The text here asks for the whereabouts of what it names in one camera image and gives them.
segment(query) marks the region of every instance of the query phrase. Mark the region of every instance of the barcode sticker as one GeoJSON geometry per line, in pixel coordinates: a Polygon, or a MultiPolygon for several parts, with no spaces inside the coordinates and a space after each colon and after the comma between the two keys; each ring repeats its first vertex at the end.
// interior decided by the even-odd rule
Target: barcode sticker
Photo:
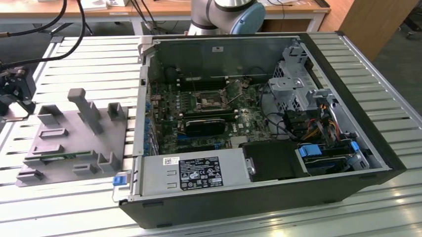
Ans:
{"type": "Polygon", "coordinates": [[[163,158],[163,165],[179,164],[179,157],[165,157],[163,158]]]}

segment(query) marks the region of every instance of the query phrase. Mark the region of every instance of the wooden cabinet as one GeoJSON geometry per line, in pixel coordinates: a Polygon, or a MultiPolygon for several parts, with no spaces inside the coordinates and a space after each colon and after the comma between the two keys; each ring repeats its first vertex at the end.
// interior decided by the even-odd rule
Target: wooden cabinet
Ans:
{"type": "Polygon", "coordinates": [[[344,31],[374,60],[418,0],[326,0],[332,12],[320,31],[344,31]]]}

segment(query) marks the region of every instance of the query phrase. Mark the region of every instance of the sticker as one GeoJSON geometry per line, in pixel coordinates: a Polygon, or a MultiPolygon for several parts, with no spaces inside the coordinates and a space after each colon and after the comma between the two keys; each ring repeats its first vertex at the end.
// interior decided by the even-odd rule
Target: sticker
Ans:
{"type": "Polygon", "coordinates": [[[165,157],[163,158],[163,165],[179,164],[179,157],[165,157]]]}
{"type": "Polygon", "coordinates": [[[110,15],[129,15],[129,12],[111,12],[110,15]]]}
{"type": "Polygon", "coordinates": [[[223,52],[223,51],[225,51],[225,47],[213,47],[213,53],[223,52]]]}
{"type": "Polygon", "coordinates": [[[182,190],[186,191],[223,186],[218,157],[178,161],[182,190]]]}

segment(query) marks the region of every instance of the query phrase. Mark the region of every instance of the blue latch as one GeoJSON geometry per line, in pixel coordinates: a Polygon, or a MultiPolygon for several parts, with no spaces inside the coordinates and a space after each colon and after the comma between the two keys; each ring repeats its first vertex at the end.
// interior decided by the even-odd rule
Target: blue latch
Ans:
{"type": "Polygon", "coordinates": [[[121,186],[127,184],[127,177],[126,176],[114,176],[113,178],[113,185],[121,186]]]}
{"type": "Polygon", "coordinates": [[[360,145],[358,145],[358,143],[357,142],[352,142],[350,143],[350,145],[352,145],[352,148],[356,150],[356,152],[360,150],[360,145]]]}
{"type": "Polygon", "coordinates": [[[302,157],[320,156],[322,155],[318,145],[305,145],[300,148],[300,153],[302,157]]]}
{"type": "Polygon", "coordinates": [[[214,143],[214,150],[219,150],[222,143],[221,142],[215,142],[214,143]]]}

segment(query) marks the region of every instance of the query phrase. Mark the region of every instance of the aluminum workbench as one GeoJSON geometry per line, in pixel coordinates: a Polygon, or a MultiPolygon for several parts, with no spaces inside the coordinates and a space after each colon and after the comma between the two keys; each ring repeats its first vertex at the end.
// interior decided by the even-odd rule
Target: aluminum workbench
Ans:
{"type": "MultiPolygon", "coordinates": [[[[39,120],[31,116],[8,123],[0,134],[2,236],[422,236],[421,116],[346,37],[313,33],[312,38],[409,169],[402,175],[338,203],[143,230],[113,201],[113,178],[15,186],[38,130],[39,120]]],[[[66,38],[50,44],[44,57],[63,54],[75,42],[77,38],[66,38]]],[[[130,107],[125,169],[133,167],[138,42],[137,36],[86,37],[77,52],[65,60],[42,63],[34,76],[38,109],[57,104],[62,111],[75,110],[67,92],[79,87],[99,108],[110,102],[130,107]]]]}

